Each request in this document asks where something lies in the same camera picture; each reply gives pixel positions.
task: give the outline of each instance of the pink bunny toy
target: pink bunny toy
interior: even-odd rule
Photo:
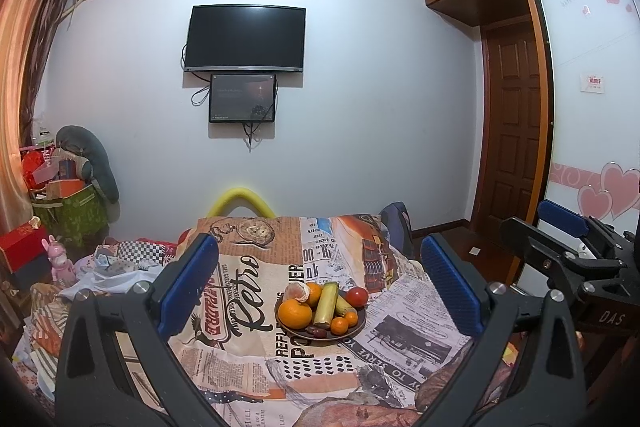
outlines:
[[[73,263],[66,257],[66,250],[62,243],[59,243],[55,237],[49,235],[49,242],[47,243],[47,240],[43,239],[42,245],[47,251],[47,256],[51,263],[53,282],[61,282],[66,287],[73,286],[78,279],[76,279]]]

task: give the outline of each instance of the brown curtain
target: brown curtain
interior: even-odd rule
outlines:
[[[24,146],[32,145],[31,122],[33,121],[36,96],[65,4],[66,0],[43,0],[31,35],[27,52],[27,69],[24,72],[20,97],[20,140]]]
[[[33,215],[20,168],[20,94],[44,0],[0,0],[0,233]]]

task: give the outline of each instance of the monitor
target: monitor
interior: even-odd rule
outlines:
[[[272,74],[211,75],[210,123],[273,122],[275,102],[275,77]]]
[[[305,8],[194,6],[185,71],[302,71]]]

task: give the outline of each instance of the red tomato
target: red tomato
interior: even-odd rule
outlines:
[[[356,286],[355,288],[351,288],[347,292],[344,300],[346,300],[354,308],[360,308],[364,306],[369,300],[369,292],[367,292],[364,288]]]

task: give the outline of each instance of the plate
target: plate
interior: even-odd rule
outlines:
[[[338,293],[343,298],[344,296],[347,295],[347,292],[344,292],[342,290],[339,290]],[[306,339],[308,341],[325,343],[325,342],[336,342],[342,339],[348,339],[349,337],[352,337],[353,335],[358,333],[364,327],[364,324],[367,320],[367,311],[364,308],[356,308],[355,310],[356,310],[356,313],[358,314],[358,323],[353,328],[349,328],[347,332],[343,335],[334,335],[331,331],[327,330],[325,339],[316,339],[312,334],[307,333],[306,330],[292,330],[291,328],[287,328],[283,323],[281,323],[280,319],[278,318],[278,308],[280,307],[281,304],[282,304],[282,297],[278,298],[274,308],[275,315],[276,315],[276,322],[278,323],[278,325],[283,330],[287,331],[287,333],[292,334],[294,337],[299,337],[300,339]]]

